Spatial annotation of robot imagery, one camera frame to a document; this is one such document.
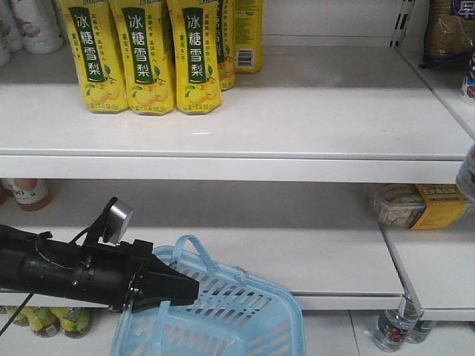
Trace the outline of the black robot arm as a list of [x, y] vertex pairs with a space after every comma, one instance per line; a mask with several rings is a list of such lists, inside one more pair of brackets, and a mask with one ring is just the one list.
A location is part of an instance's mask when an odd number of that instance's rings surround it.
[[199, 283], [163, 263], [143, 240], [112, 246], [87, 237], [82, 245], [1, 226], [1, 287], [141, 312], [163, 301], [194, 303]]

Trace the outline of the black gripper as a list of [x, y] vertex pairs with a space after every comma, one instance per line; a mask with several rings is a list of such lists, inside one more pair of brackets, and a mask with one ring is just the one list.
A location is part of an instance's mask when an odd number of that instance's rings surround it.
[[76, 299], [107, 305], [113, 312], [121, 312], [130, 295], [133, 311], [158, 308], [163, 302], [173, 306], [191, 305], [197, 299], [200, 284], [156, 256], [150, 260], [146, 288], [131, 290], [134, 278], [148, 263], [152, 247], [152, 243], [144, 240], [115, 247], [84, 243], [76, 276]]

